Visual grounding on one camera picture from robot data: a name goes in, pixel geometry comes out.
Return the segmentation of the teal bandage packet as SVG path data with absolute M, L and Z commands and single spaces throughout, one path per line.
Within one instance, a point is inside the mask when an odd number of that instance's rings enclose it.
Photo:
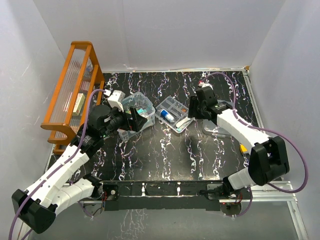
M 149 119 L 153 115 L 153 108 L 152 107 L 151 108 L 149 108 L 149 107 L 148 108 L 139 108 L 137 110 L 137 113 L 140 116 L 142 116 L 142 117 L 144 117 L 146 119 Z

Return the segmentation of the clear medicine kit box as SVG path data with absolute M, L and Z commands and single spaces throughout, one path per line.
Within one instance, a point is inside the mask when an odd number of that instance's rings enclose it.
M 155 125 L 155 112 L 152 102 L 141 92 L 135 92 L 122 100 L 123 109 L 127 114 L 131 114 L 130 108 L 135 108 L 137 113 L 147 119 L 140 131 L 126 131 L 118 129 L 118 135 L 123 142 L 128 142 L 129 139 L 136 136 L 138 133 Z

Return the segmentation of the clear divided organizer tray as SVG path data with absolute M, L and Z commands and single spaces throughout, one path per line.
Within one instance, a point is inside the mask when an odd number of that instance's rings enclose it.
M 162 109 L 166 110 L 174 117 L 174 122 L 168 122 L 166 119 L 161 117 L 160 112 Z M 181 134 L 195 120 L 195 118 L 190 118 L 191 120 L 184 124 L 182 128 L 176 128 L 177 122 L 188 117 L 189 109 L 171 96 L 166 97 L 160 104 L 155 107 L 155 110 L 155 117 L 177 134 Z

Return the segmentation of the white paper leaflet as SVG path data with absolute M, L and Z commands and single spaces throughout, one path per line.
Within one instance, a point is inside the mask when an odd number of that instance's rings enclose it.
M 184 124 L 188 123 L 191 119 L 189 117 L 185 117 L 182 120 L 180 120 L 179 122 L 176 123 L 176 128 L 180 129 L 183 127 Z

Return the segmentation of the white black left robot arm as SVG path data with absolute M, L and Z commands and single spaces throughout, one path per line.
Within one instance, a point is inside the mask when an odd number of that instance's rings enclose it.
M 97 105 L 88 110 L 84 124 L 60 158 L 26 190 L 17 189 L 12 194 L 15 215 L 10 228 L 13 229 L 20 219 L 32 231 L 41 234 L 52 225 L 59 210 L 83 198 L 99 199 L 104 188 L 95 177 L 86 176 L 66 190 L 61 189 L 103 146 L 106 136 L 118 129 L 139 132 L 148 121 L 142 112 L 140 107 L 131 106 L 121 111 L 108 105 Z

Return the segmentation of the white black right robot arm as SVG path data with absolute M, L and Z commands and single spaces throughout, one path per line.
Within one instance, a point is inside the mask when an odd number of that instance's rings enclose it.
M 233 199 L 243 188 L 264 186 L 290 171 L 285 141 L 254 129 L 237 116 L 231 104 L 218 102 L 209 85 L 201 86 L 190 98 L 188 117 L 213 122 L 249 151 L 248 167 L 224 177 L 214 193 Z

